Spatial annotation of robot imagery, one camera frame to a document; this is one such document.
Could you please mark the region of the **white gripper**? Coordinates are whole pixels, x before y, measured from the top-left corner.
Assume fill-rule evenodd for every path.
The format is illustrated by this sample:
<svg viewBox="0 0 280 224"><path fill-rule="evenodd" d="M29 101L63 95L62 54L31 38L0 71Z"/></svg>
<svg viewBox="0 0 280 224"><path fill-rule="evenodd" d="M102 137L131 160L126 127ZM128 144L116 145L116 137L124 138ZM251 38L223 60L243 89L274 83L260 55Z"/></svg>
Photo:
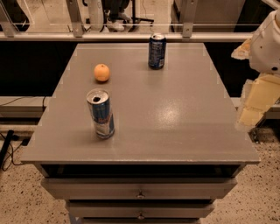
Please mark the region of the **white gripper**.
<svg viewBox="0 0 280 224"><path fill-rule="evenodd" d="M246 80L237 109L236 128L253 129L280 98L280 9L272 11L231 57L249 59L250 67L261 73Z"/></svg>

